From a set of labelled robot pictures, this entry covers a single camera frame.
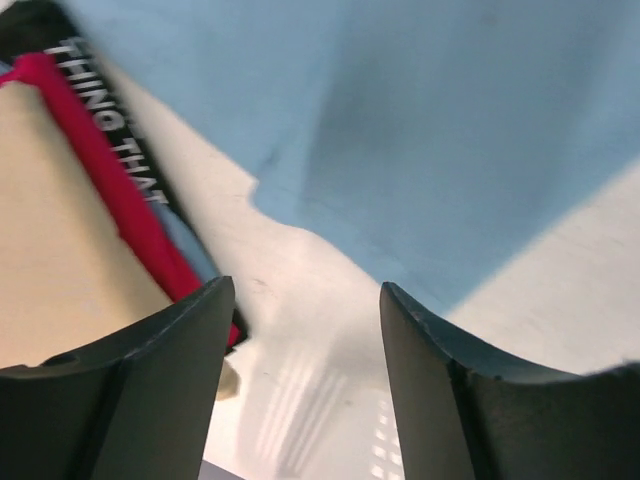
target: pink cloth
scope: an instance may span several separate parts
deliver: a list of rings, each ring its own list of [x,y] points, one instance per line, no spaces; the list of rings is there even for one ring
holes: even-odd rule
[[[167,237],[159,220],[146,204],[109,142],[75,92],[44,53],[20,57],[14,69],[0,76],[0,85],[18,81],[37,87],[60,129],[89,174],[109,209],[122,239],[140,259],[172,301],[198,289],[202,282]],[[233,346],[239,331],[231,327]]]

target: light blue fabric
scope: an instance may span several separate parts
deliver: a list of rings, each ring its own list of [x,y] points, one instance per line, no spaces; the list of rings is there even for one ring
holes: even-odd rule
[[[640,152],[633,0],[66,3],[260,209],[437,313]]]
[[[147,202],[158,217],[167,236],[173,245],[182,253],[196,276],[204,283],[219,275],[211,258],[204,250],[200,241],[169,207],[159,202]]]

